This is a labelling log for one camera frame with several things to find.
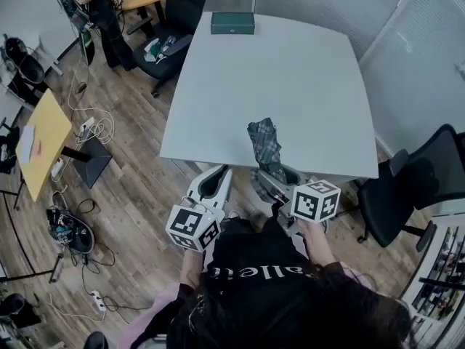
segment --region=chair armrest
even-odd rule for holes
[[[431,241],[431,238],[434,236],[434,233],[436,233],[436,224],[432,221],[428,222],[428,226],[424,230],[424,235],[420,238],[418,243],[416,244],[416,251],[421,252],[424,250],[424,247],[426,247],[429,242]]]
[[[389,161],[389,168],[393,177],[396,177],[400,170],[405,166],[408,161],[409,154],[406,149],[398,151]]]
[[[190,34],[183,36],[182,38],[174,42],[174,44],[171,45],[167,50],[165,50],[164,52],[161,52],[161,54],[170,56],[170,55],[174,55],[175,53],[178,53],[178,51],[180,51],[181,49],[184,49],[185,47],[187,47],[187,45],[190,44],[190,42],[192,41],[192,37],[193,35],[190,35]]]
[[[136,32],[137,30],[139,30],[143,25],[145,25],[146,23],[149,23],[150,21],[152,20],[152,17],[147,17],[147,18],[144,18],[140,21],[138,21],[137,23],[135,23],[134,25],[132,25],[130,28],[128,28],[126,30],[126,33],[128,35],[132,35],[134,32]]]

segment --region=long dark hair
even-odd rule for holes
[[[302,301],[307,304],[304,308],[307,314],[297,322],[304,339],[299,344],[294,340],[289,345],[274,346],[272,337],[263,340],[264,344],[263,338],[244,334],[242,322],[224,308],[222,293],[214,285],[215,281],[203,274],[199,287],[172,321],[166,347],[416,348],[411,318],[402,303],[365,288],[343,273],[325,268],[310,283],[313,284],[311,298]]]

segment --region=black pants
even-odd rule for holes
[[[22,78],[19,73],[16,73],[13,80],[11,80],[11,82],[8,84],[8,87],[19,98],[27,102],[29,105],[36,106],[37,102],[39,101],[39,97],[37,97],[34,94],[33,90],[29,88],[26,84],[32,85],[34,88],[36,88],[38,91],[42,93],[44,93],[49,87],[47,84],[45,84],[45,81],[39,84],[31,83],[27,79]]]
[[[91,10],[91,20],[100,29],[102,48],[107,64],[114,68],[122,65],[129,71],[136,67],[132,49],[124,41],[118,18],[110,5],[110,1],[101,1]]]

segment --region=chair backrest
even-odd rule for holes
[[[170,25],[186,33],[195,33],[206,0],[166,0],[165,15]]]
[[[465,198],[464,136],[444,124],[410,155],[398,177],[417,209]]]

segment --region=black shoe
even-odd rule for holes
[[[84,349],[108,349],[108,342],[102,332],[92,332],[84,343]]]

